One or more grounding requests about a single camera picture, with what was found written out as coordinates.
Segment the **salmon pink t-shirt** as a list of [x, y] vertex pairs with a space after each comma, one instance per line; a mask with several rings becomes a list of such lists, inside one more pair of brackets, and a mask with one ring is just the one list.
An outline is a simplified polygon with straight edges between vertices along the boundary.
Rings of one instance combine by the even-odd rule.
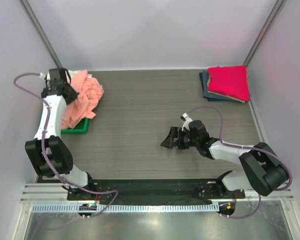
[[71, 87], [78, 93], [75, 101], [66, 106], [62, 129], [74, 129], [81, 120], [93, 119], [94, 109], [104, 95], [104, 88], [87, 70], [70, 71]]

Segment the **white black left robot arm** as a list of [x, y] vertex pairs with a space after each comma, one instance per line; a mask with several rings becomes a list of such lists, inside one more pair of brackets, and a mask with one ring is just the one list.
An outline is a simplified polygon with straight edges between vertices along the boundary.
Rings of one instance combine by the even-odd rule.
[[56, 177], [69, 184], [68, 192], [91, 200], [96, 194], [91, 176], [74, 165], [73, 156], [61, 139], [62, 118], [66, 106], [77, 99], [65, 68], [50, 69], [45, 88], [38, 97], [43, 110], [37, 133], [25, 143], [25, 151], [38, 176]]

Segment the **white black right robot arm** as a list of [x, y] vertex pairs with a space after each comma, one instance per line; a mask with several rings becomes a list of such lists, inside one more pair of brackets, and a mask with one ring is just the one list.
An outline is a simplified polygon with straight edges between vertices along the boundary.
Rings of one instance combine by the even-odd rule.
[[227, 198], [236, 190], [254, 190], [261, 196], [286, 189], [291, 184], [288, 168], [264, 142], [257, 145], [235, 145], [211, 137], [200, 120], [172, 126], [160, 144], [164, 148], [186, 150], [196, 148], [203, 157], [228, 161], [242, 166], [241, 172], [229, 171], [218, 177], [215, 192]]

